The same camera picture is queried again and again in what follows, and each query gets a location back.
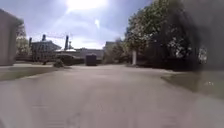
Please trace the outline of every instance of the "asphalt pavement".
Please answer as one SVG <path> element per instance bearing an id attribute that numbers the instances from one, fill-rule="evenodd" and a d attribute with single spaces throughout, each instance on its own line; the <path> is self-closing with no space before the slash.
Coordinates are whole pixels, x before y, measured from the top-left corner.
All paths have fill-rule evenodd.
<path id="1" fill-rule="evenodd" d="M 77 66 L 0 82 L 0 128 L 223 128 L 224 102 L 169 85 L 169 73 Z"/>

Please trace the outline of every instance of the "green tree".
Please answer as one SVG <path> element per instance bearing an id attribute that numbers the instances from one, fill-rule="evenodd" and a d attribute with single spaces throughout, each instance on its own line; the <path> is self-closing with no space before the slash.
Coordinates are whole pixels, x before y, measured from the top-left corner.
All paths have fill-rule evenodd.
<path id="1" fill-rule="evenodd" d="M 16 37 L 16 56 L 20 58 L 26 58 L 30 55 L 29 42 L 26 39 L 26 31 L 24 24 L 17 28 Z"/>
<path id="2" fill-rule="evenodd" d="M 130 17 L 125 42 L 155 65 L 171 58 L 186 60 L 196 51 L 190 44 L 197 42 L 188 18 L 178 0 L 156 0 Z"/>

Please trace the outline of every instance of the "bush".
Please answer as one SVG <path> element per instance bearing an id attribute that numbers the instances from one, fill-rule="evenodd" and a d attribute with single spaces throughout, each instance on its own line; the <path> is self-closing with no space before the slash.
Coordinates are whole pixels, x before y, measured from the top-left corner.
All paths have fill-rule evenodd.
<path id="1" fill-rule="evenodd" d="M 58 55 L 56 58 L 60 59 L 63 62 L 63 64 L 65 64 L 66 66 L 84 63 L 84 59 L 75 58 L 71 55 Z"/>
<path id="2" fill-rule="evenodd" d="M 64 67 L 64 64 L 60 59 L 57 59 L 56 62 L 53 64 L 53 67 L 62 68 Z"/>

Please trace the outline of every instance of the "sky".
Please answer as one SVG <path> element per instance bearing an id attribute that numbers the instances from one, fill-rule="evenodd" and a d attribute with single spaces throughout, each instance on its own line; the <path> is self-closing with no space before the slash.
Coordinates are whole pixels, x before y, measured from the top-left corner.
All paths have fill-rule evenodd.
<path id="1" fill-rule="evenodd" d="M 64 47 L 101 49 L 106 41 L 124 38 L 128 18 L 150 0 L 0 0 L 0 8 L 24 20 L 27 38 Z"/>

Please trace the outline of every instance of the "lawn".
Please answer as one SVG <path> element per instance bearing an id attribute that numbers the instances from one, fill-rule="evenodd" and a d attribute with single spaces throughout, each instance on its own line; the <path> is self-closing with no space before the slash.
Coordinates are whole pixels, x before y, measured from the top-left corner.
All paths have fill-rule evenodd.
<path id="1" fill-rule="evenodd" d="M 53 67 L 11 67 L 7 69 L 0 69 L 0 81 L 14 80 L 57 70 L 59 69 Z"/>
<path id="2" fill-rule="evenodd" d="M 188 89 L 205 95 L 224 99 L 224 73 L 197 72 L 179 73 L 162 77 L 171 85 Z"/>

